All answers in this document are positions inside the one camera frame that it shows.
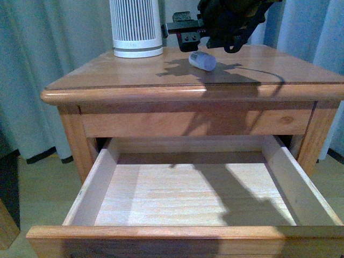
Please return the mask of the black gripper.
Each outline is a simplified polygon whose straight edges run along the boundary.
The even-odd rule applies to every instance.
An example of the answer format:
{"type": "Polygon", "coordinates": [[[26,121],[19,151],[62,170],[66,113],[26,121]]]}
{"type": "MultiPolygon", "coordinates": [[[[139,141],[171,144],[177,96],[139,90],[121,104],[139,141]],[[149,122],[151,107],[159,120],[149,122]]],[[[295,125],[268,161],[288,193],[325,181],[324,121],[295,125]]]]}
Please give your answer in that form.
{"type": "Polygon", "coordinates": [[[190,12],[176,12],[173,22],[161,25],[162,37],[177,36],[181,52],[198,50],[201,38],[208,37],[206,47],[223,48],[236,53],[248,42],[259,24],[266,21],[265,14],[275,3],[261,1],[200,1],[196,19],[190,12]]]}

